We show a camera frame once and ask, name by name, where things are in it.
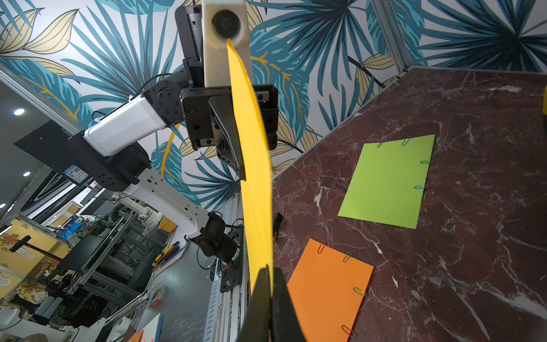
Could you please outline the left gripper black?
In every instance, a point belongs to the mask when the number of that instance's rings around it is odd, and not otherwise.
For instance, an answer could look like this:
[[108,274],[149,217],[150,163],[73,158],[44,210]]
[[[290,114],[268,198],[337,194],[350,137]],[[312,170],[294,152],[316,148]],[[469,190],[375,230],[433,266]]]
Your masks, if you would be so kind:
[[[277,147],[279,91],[272,84],[253,85],[262,114],[267,146]],[[181,93],[181,104],[192,147],[214,146],[217,156],[245,180],[245,166],[232,102],[232,88],[188,88]]]

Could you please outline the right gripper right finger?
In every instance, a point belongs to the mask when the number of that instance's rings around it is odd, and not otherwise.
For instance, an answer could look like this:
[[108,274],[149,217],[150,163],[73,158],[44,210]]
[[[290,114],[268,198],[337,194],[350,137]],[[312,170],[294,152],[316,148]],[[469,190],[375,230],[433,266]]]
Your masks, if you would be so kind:
[[279,268],[273,270],[271,341],[305,341],[296,311]]

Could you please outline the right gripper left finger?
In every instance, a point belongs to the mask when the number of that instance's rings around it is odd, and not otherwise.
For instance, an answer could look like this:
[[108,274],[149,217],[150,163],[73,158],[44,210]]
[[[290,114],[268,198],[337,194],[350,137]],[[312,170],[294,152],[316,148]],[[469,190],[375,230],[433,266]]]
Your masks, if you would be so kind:
[[272,297],[269,268],[259,270],[252,297],[246,310],[243,326],[237,342],[269,341],[269,327],[272,316]]

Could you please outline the yellow paper sheet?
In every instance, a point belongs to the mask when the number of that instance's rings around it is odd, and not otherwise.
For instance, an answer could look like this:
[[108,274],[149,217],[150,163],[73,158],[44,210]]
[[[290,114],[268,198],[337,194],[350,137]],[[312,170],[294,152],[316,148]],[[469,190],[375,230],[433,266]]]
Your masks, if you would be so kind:
[[245,179],[241,181],[241,186],[250,282],[251,285],[255,285],[259,280],[259,272],[264,272],[268,280],[269,293],[272,294],[272,178],[266,132],[246,67],[231,40],[226,42],[226,47],[234,117],[245,168]]

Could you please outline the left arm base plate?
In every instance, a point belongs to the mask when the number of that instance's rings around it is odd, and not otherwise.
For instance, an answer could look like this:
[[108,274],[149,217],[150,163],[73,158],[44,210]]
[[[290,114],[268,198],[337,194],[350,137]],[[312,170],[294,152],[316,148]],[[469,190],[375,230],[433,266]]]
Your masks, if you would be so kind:
[[222,270],[221,277],[221,287],[220,292],[226,293],[230,292],[237,286],[240,286],[242,283],[242,273],[243,273],[243,256],[239,255],[238,258],[232,262],[232,264]]

